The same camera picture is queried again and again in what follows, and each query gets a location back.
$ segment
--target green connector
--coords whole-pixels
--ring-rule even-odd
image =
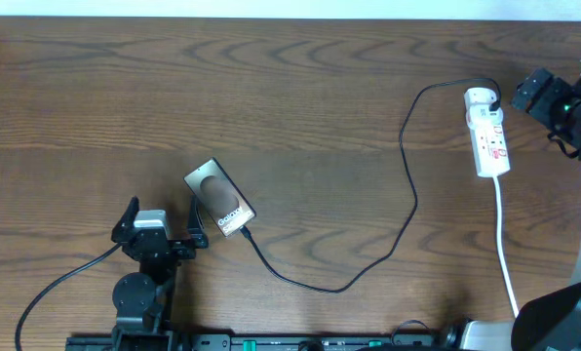
[[[243,351],[255,351],[255,341],[243,341]]]

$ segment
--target wood grain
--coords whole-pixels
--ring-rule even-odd
[[[339,287],[385,254],[413,198],[398,131],[423,87],[489,76],[513,170],[501,177],[520,305],[566,284],[581,230],[580,164],[508,106],[538,66],[579,73],[581,23],[0,18],[0,350],[27,303],[107,250],[138,195],[183,235],[182,177],[214,156],[284,274]],[[175,322],[263,332],[388,332],[420,319],[506,319],[491,182],[475,176],[465,86],[427,94],[405,136],[419,209],[395,255],[341,295],[275,280],[241,237],[180,271]],[[31,313],[26,350],[114,325],[117,253]]]

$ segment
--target white wall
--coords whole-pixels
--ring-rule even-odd
[[[0,0],[0,15],[581,20],[581,0]]]

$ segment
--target white cable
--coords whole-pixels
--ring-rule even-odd
[[[512,280],[509,278],[505,254],[503,253],[503,205],[501,201],[501,187],[498,183],[498,176],[495,175],[492,179],[494,180],[494,190],[496,190],[496,251],[498,253],[498,261],[501,264],[501,271],[503,271],[503,279],[505,280],[505,289],[507,289],[509,303],[512,305],[514,318],[516,318],[519,312],[518,304],[516,303]]]

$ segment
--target black device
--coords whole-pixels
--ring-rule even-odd
[[[255,218],[253,207],[215,158],[186,175],[184,181],[225,237]]]
[[[516,91],[512,106],[523,110],[549,131],[569,157],[581,160],[581,76],[574,85],[544,68],[538,68]],[[565,151],[562,140],[576,151]]]
[[[198,204],[198,199],[192,197],[187,223],[191,238],[170,240],[165,212],[140,211],[138,198],[131,200],[113,228],[111,240],[121,244],[124,254],[140,262],[140,266],[138,272],[124,276],[115,285],[116,325],[110,336],[69,337],[66,351],[356,351],[392,345],[400,347],[398,350],[441,350],[432,346],[435,338],[429,332],[291,337],[177,331],[170,319],[177,267],[182,260],[195,258],[197,249],[209,245]]]

